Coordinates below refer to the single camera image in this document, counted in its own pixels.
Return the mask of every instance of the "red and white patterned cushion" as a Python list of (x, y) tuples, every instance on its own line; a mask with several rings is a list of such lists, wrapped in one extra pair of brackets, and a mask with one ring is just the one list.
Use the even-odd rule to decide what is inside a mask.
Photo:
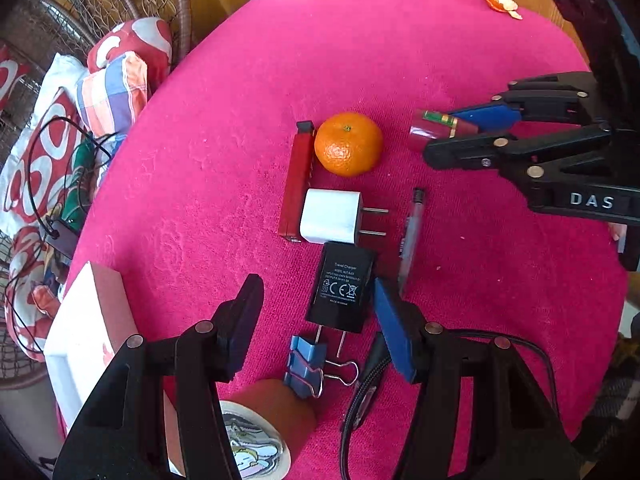
[(11, 59), (9, 48), (0, 48), (0, 110), (3, 110), (18, 79), (29, 73), (29, 65), (21, 65)]
[(68, 123), (57, 121), (50, 124), (40, 136), (43, 124), (53, 117), (68, 117), (79, 121), (78, 110), (71, 98), (62, 89), (31, 132), (29, 142), (19, 156), (17, 163), (5, 166), (0, 179), (0, 189), (4, 189), (2, 209), (0, 210), (0, 230), (9, 236), (24, 226), (36, 225), (37, 218), (29, 199), (26, 179), (29, 150), (35, 144), (31, 157), (31, 189), (36, 209), (44, 216), (60, 199), (66, 181), (69, 182), (71, 170), (69, 158), (80, 143), (81, 133)]
[(42, 350), (52, 319), (40, 311), (32, 294), (44, 278), (45, 251), (40, 250), (40, 245), (37, 227), (23, 227), (14, 238), (4, 318), (9, 335), (20, 349), (31, 359), (44, 362)]
[(171, 70), (171, 29), (160, 18), (140, 18), (121, 23), (89, 52), (89, 72), (95, 73), (125, 52), (135, 52), (147, 66), (151, 93), (164, 82)]

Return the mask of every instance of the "cartoon character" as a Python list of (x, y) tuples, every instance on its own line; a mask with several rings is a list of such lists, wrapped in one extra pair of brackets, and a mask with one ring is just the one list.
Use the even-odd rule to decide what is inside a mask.
[(282, 443), (262, 428), (233, 413), (223, 413), (226, 434), (243, 480), (270, 474), (282, 455)]

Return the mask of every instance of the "round fruit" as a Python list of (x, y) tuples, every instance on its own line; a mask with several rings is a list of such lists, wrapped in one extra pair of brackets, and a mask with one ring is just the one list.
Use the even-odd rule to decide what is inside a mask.
[(367, 116), (345, 112), (327, 119), (316, 133), (316, 155), (331, 173), (356, 176), (372, 170), (382, 154), (382, 131)]

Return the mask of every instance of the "pink towel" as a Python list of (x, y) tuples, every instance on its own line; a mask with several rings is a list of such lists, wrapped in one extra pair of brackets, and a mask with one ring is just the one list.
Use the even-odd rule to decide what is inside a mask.
[[(178, 66), (131, 129), (72, 275), (87, 260), (121, 272), (137, 326), (154, 340), (209, 318), (257, 272), (264, 308), (244, 369), (220, 395), (282, 377), (291, 336), (315, 332), (304, 316), (321, 251), (276, 235), (295, 123), (319, 126), (355, 110), (384, 132), (380, 165), (343, 179), (316, 164), (312, 185), (358, 190), (366, 206), (390, 209), (364, 224), (386, 238), (362, 239), (384, 257), (397, 253), (412, 188), (425, 187), (408, 299), (444, 326), (513, 333), (547, 350), (575, 436), (606, 370), (626, 287), (606, 226), (534, 214), (495, 171), (434, 171), (405, 146), (416, 108), (487, 102), (510, 80), (586, 68), (555, 25), (522, 15), (513, 20), (484, 0), (249, 2)], [(344, 358), (363, 362), (376, 330), (372, 317), (361, 335), (348, 334)], [(324, 334), (334, 356), (340, 333)], [(523, 355), (546, 388), (540, 363)], [(353, 480), (392, 477), (417, 392), (387, 372), (353, 437)], [(339, 428), (352, 395), (327, 384), (314, 402), (318, 429), (287, 478), (340, 478)], [(463, 460), (456, 450), (454, 467)]]

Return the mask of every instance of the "white power adapter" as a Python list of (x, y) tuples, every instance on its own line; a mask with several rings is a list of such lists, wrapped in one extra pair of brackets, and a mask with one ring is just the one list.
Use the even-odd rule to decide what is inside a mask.
[(302, 208), (300, 235), (312, 244), (356, 244), (359, 234), (385, 236), (378, 231), (360, 230), (363, 212), (384, 214), (388, 210), (362, 207), (362, 195), (357, 191), (309, 189)]

